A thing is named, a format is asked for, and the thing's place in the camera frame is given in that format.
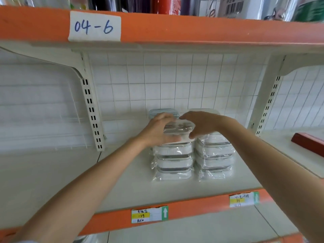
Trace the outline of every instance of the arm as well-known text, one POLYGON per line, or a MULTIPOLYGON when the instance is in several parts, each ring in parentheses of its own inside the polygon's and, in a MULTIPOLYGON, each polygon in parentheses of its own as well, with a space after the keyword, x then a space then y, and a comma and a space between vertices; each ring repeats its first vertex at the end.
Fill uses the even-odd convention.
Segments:
POLYGON ((128 140, 96 165, 85 171, 51 198, 17 233, 13 242, 71 243, 91 219, 123 171, 144 148, 177 142, 180 137, 164 135, 172 114, 152 119, 136 137, 128 140))
POLYGON ((196 127, 190 138, 215 131, 224 135, 273 200, 310 242, 324 239, 321 180, 245 129, 235 119, 207 112, 180 117, 196 127))

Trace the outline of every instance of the handwritten label 04-6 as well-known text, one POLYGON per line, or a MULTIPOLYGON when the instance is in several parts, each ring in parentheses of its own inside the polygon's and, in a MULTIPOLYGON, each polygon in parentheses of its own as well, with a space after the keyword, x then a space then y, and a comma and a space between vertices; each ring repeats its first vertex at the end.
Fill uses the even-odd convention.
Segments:
POLYGON ((70 12, 69 41, 120 41, 121 17, 100 13, 70 12))

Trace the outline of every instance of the hand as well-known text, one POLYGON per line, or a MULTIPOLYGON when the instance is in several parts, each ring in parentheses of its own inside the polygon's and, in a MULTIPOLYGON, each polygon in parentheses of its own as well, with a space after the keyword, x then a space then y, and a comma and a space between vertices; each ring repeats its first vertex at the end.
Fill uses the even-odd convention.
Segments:
POLYGON ((165 143, 179 142, 181 137, 178 135, 166 135, 163 133, 164 127, 169 122, 176 119, 171 113, 157 114, 150 120, 148 125, 137 135, 137 138, 143 141, 145 147, 159 146, 165 143))
POLYGON ((221 125, 226 121, 226 118, 228 117, 202 111, 189 111, 180 117, 180 119, 186 119, 193 122, 196 126, 189 135, 190 139, 219 131, 221 125))

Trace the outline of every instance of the price tag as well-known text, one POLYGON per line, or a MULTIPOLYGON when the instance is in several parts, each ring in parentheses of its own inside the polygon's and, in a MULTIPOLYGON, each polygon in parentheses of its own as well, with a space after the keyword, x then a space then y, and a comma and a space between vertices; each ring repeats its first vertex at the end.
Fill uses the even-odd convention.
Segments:
POLYGON ((169 207, 132 210, 132 223, 164 221, 169 219, 169 207))
POLYGON ((120 41, 121 17, 89 12, 70 12, 69 41, 120 41))
POLYGON ((259 192, 240 193, 229 196, 229 207, 255 205, 260 202, 259 192))

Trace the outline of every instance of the barcode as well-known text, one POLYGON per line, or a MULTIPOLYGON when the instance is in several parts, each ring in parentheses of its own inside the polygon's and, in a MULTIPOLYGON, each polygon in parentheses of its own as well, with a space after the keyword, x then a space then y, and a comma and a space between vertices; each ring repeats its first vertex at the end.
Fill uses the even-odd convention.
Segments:
POLYGON ((225 15, 229 15, 232 13, 240 13, 243 8, 243 3, 244 3, 244 1, 237 2, 237 3, 231 3, 231 4, 227 5, 225 15))

